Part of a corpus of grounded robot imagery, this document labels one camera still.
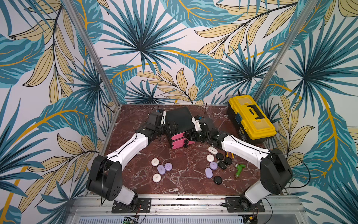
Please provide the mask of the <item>pink top drawer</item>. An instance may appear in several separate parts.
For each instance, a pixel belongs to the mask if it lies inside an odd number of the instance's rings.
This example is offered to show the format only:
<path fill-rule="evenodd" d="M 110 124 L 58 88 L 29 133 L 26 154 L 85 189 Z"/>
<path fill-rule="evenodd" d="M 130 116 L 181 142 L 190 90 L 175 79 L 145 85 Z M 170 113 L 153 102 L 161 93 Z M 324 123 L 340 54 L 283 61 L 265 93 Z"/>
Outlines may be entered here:
<path fill-rule="evenodd" d="M 176 133 L 173 136 L 170 137 L 172 141 L 178 141 L 180 139 L 188 139 L 186 132 Z"/>

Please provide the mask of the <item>black pink drawer cabinet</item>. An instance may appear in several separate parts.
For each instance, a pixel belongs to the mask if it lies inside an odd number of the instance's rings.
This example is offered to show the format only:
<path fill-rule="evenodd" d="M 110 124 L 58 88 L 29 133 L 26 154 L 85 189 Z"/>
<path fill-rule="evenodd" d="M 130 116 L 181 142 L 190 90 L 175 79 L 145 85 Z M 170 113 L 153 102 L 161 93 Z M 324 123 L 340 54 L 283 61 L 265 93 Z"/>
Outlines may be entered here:
<path fill-rule="evenodd" d="M 194 124 L 192 123 L 192 114 L 188 107 L 180 107 L 174 110 L 175 123 L 177 125 L 177 133 L 186 132 L 187 130 L 194 128 Z M 172 149 L 178 149 L 182 147 L 172 147 L 172 140 L 168 139 L 170 146 Z"/>

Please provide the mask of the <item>white oval earphone case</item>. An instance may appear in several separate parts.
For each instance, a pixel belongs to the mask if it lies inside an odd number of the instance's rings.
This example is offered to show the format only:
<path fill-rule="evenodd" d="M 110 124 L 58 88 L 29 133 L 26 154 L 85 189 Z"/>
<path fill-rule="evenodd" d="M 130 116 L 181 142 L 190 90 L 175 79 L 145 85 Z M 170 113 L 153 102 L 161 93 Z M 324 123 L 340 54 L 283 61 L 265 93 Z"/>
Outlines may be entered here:
<path fill-rule="evenodd" d="M 208 151 L 210 153 L 212 153 L 213 155 L 217 155 L 218 154 L 218 150 L 214 147 L 208 147 Z"/>

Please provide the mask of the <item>white round earphone case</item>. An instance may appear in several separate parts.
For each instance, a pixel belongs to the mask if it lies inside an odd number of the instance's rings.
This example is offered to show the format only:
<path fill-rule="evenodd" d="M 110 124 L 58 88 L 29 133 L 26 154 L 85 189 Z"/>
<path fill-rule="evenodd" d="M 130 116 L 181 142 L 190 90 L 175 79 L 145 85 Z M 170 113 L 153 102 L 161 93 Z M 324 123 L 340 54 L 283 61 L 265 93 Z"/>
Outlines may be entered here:
<path fill-rule="evenodd" d="M 159 159 L 158 158 L 153 158 L 151 161 L 151 165 L 154 167 L 157 167 L 160 164 Z"/>
<path fill-rule="evenodd" d="M 206 156 L 206 160 L 207 160 L 209 163 L 211 163 L 211 162 L 213 162 L 213 161 L 215 160 L 215 157 L 214 157 L 213 155 L 207 155 L 207 156 Z"/>
<path fill-rule="evenodd" d="M 160 174 L 154 174 L 152 180 L 155 183 L 159 183 L 161 181 L 161 175 Z"/>

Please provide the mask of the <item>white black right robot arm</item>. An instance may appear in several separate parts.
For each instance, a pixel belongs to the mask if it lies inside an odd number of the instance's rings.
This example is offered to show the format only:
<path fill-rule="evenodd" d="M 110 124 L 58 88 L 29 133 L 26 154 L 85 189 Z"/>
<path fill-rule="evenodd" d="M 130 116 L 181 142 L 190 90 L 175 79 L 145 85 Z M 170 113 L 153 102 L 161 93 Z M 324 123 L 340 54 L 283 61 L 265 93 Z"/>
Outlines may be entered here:
<path fill-rule="evenodd" d="M 244 142 L 228 132 L 219 131 L 210 118 L 191 118 L 194 128 L 185 132 L 190 141 L 206 142 L 237 155 L 260 169 L 260 180 L 250 186 L 241 200 L 252 205 L 269 195 L 279 195 L 293 177 L 285 155 L 278 149 L 268 150 Z"/>

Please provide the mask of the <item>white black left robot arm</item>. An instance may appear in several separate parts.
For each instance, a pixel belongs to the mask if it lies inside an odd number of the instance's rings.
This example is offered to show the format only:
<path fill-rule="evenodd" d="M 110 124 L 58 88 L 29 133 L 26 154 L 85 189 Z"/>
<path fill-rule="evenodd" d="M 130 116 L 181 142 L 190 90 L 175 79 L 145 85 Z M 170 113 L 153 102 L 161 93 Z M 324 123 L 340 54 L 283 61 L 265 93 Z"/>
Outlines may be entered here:
<path fill-rule="evenodd" d="M 123 169 L 142 149 L 169 131 L 172 116 L 173 111 L 163 109 L 150 113 L 124 145 L 106 156 L 98 155 L 91 165 L 86 189 L 108 201 L 130 205 L 136 193 L 123 185 Z"/>

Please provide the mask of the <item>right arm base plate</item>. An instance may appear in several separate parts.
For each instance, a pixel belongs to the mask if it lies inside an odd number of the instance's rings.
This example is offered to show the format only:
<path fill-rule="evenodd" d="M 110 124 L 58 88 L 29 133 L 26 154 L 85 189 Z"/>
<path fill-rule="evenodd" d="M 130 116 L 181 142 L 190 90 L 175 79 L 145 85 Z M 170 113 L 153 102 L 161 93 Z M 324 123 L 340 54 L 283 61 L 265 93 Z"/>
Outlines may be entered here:
<path fill-rule="evenodd" d="M 252 213 L 260 213 L 265 212 L 265 208 L 262 200 L 253 204 L 247 199 L 240 197 L 226 197 L 224 198 L 225 202 L 221 204 L 221 206 L 227 209 L 227 212 L 252 212 Z"/>

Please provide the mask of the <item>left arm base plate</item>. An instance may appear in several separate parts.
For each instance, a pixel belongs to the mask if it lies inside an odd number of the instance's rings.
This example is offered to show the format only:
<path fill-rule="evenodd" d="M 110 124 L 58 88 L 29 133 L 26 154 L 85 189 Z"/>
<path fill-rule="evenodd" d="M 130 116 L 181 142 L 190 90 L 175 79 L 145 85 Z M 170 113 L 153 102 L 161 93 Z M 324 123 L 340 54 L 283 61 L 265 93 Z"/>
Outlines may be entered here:
<path fill-rule="evenodd" d="M 134 214 L 134 213 L 149 213 L 151 211 L 152 199 L 149 197 L 136 197 L 129 204 L 114 201 L 112 207 L 113 214 Z"/>

